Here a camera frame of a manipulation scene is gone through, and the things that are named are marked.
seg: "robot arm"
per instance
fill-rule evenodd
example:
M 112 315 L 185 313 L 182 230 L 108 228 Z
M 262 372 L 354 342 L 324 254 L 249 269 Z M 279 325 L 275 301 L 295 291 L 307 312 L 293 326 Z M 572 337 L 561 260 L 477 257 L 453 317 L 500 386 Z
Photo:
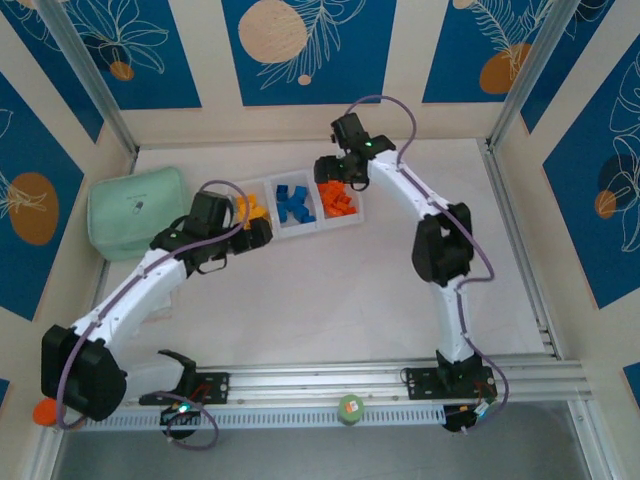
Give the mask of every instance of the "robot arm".
M 70 328 L 51 327 L 42 339 L 42 393 L 56 398 L 65 364 L 83 336 L 64 391 L 64 404 L 83 415 L 103 420 L 123 401 L 150 392 L 192 393 L 197 386 L 192 360 L 161 350 L 145 363 L 126 365 L 120 354 L 162 298 L 194 272 L 203 273 L 201 265 L 210 260 L 226 265 L 228 253 L 244 253 L 271 240 L 265 218 L 239 230 L 223 227 L 233 210 L 226 196 L 198 192 L 189 215 L 155 237 L 140 264 L 107 299 Z M 226 241 L 208 241 L 234 229 L 237 233 Z
M 386 192 L 395 197 L 396 201 L 402 205 L 406 212 L 409 212 L 418 224 L 416 243 L 412 254 L 412 261 L 416 272 L 420 277 L 429 282 L 429 289 L 435 301 L 438 322 L 440 327 L 440 341 L 438 351 L 449 362 L 461 362 L 473 356 L 473 350 L 462 336 L 460 319 L 458 314 L 457 293 L 459 284 L 464 280 L 469 271 L 468 262 L 473 256 L 473 249 L 463 249 L 458 272 L 440 271 L 432 268 L 438 265 L 439 259 L 434 252 L 434 244 L 440 240 L 446 240 L 441 236 L 442 219 L 441 212 L 434 207 L 433 203 L 448 205 L 445 199 L 431 190 L 422 180 L 420 180 L 406 165 L 402 170 L 396 165 L 397 152 L 386 150 L 375 156 L 368 163 L 368 173 L 374 185 L 381 186 Z M 429 194 L 427 199 L 421 193 Z M 466 207 L 454 206 L 454 210 L 466 210 Z M 433 219 L 432 222 L 424 222 L 425 218 Z M 463 308 L 467 308 L 467 295 L 462 288 Z
M 467 296 L 460 284 L 469 273 L 473 247 L 442 213 L 448 209 L 470 232 L 469 209 L 462 203 L 449 204 L 410 168 L 399 165 L 393 143 L 383 135 L 370 138 L 355 113 L 339 118 L 331 126 L 339 153 L 316 162 L 316 183 L 336 180 L 354 188 L 356 184 L 367 188 L 373 183 L 386 190 L 415 219 L 412 262 L 420 278 L 429 283 L 436 302 L 440 326 L 438 359 L 452 366 L 473 359 L 474 351 L 463 336 L 457 305 L 460 293 L 466 309 Z

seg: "blue wall panel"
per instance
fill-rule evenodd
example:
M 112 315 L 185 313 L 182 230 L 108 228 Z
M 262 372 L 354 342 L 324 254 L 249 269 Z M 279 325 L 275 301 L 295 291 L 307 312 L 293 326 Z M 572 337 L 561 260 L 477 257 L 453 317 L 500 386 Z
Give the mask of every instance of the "blue wall panel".
M 2 75 L 0 152 L 0 306 L 32 320 L 84 175 Z
M 640 287 L 640 37 L 544 170 L 598 306 Z

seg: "small green object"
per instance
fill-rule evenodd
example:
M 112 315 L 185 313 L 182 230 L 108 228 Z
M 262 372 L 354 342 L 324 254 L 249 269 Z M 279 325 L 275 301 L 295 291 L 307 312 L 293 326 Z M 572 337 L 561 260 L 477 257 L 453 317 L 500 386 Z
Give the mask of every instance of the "small green object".
M 345 395 L 340 400 L 338 418 L 347 426 L 358 423 L 364 415 L 364 403 L 357 395 Z

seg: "white floor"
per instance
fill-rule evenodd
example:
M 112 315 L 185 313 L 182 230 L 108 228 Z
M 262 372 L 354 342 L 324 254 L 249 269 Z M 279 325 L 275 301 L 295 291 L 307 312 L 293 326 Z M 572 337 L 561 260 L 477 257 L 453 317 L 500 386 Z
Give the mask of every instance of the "white floor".
M 332 153 L 328 141 L 143 150 L 136 171 L 177 166 L 195 191 L 209 179 L 311 168 Z M 477 344 L 490 354 L 543 351 L 476 141 L 416 141 L 406 160 L 440 195 L 467 203 L 496 268 L 495 282 L 470 287 Z M 272 242 L 230 257 L 222 272 L 193 275 L 170 318 L 143 324 L 131 346 L 169 348 L 202 366 L 433 357 L 435 311 L 411 265 L 415 225 L 375 185 L 363 196 L 363 224 Z M 112 264 L 106 292 L 135 263 Z M 472 273 L 485 273 L 478 255 Z

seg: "mint green bag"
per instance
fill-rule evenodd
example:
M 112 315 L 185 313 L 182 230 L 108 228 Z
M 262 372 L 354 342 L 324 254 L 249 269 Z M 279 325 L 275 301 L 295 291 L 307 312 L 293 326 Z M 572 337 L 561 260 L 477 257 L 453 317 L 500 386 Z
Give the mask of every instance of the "mint green bag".
M 189 198 L 174 167 L 98 182 L 89 191 L 89 240 L 111 262 L 142 257 L 158 233 L 189 212 Z

